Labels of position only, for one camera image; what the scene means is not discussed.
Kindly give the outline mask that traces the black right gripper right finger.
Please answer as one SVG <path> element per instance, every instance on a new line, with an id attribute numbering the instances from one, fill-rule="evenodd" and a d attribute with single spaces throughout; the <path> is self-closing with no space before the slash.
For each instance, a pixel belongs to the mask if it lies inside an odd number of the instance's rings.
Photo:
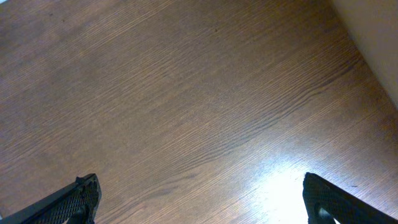
<path id="1" fill-rule="evenodd" d="M 314 173 L 305 174 L 302 195 L 309 224 L 397 224 L 395 218 Z"/>

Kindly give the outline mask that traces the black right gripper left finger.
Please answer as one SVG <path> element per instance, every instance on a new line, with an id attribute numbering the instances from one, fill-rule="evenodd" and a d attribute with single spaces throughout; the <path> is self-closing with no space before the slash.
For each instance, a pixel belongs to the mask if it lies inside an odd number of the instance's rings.
<path id="1" fill-rule="evenodd" d="M 94 224 L 101 199 L 96 174 L 77 177 L 53 194 L 1 220 L 2 224 Z"/>

